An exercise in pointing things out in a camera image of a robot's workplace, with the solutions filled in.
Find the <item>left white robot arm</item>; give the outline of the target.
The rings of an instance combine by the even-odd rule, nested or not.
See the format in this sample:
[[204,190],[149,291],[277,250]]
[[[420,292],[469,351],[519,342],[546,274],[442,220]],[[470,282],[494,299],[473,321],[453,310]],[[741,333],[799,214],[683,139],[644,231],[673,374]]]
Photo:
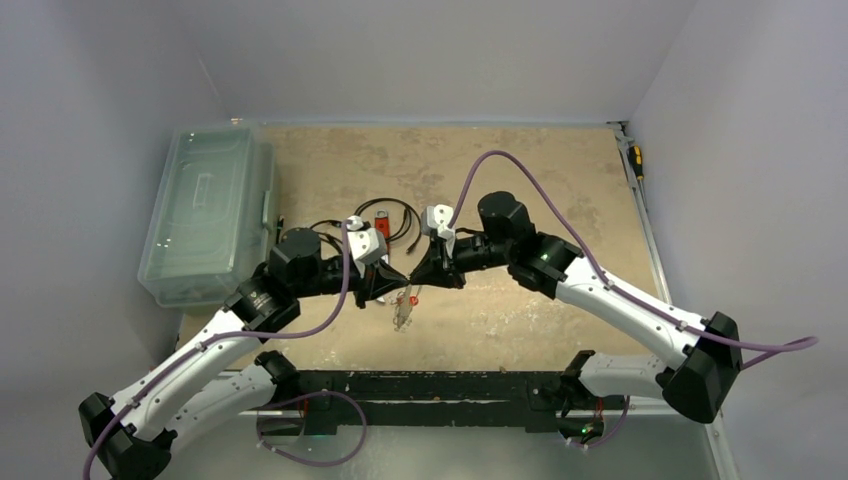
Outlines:
[[83,478],[100,463],[114,479],[154,479],[170,462],[174,442],[218,411],[292,405],[298,382],[278,355],[230,384],[214,380],[269,340],[309,338],[328,329],[349,294],[363,308],[408,286],[408,278],[385,262],[386,249],[384,235],[357,216],[342,222],[340,251],[329,258],[314,230],[283,233],[268,260],[186,344],[124,389],[95,392],[79,405],[89,446]]

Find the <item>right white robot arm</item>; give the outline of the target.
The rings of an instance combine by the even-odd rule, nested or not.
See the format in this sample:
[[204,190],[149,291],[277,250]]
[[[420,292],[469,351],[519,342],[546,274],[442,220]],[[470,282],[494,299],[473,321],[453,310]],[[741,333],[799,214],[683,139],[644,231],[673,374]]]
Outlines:
[[685,418],[709,424],[742,370],[735,320],[722,312],[706,318],[676,307],[606,272],[597,273],[587,253],[555,235],[539,232],[526,206],[497,191],[478,203],[482,231],[458,238],[447,205],[421,215],[427,253],[413,270],[414,285],[461,289],[468,272],[506,267],[521,287],[575,306],[648,349],[645,356],[580,352],[561,381],[564,399],[576,407],[607,396],[665,401]]

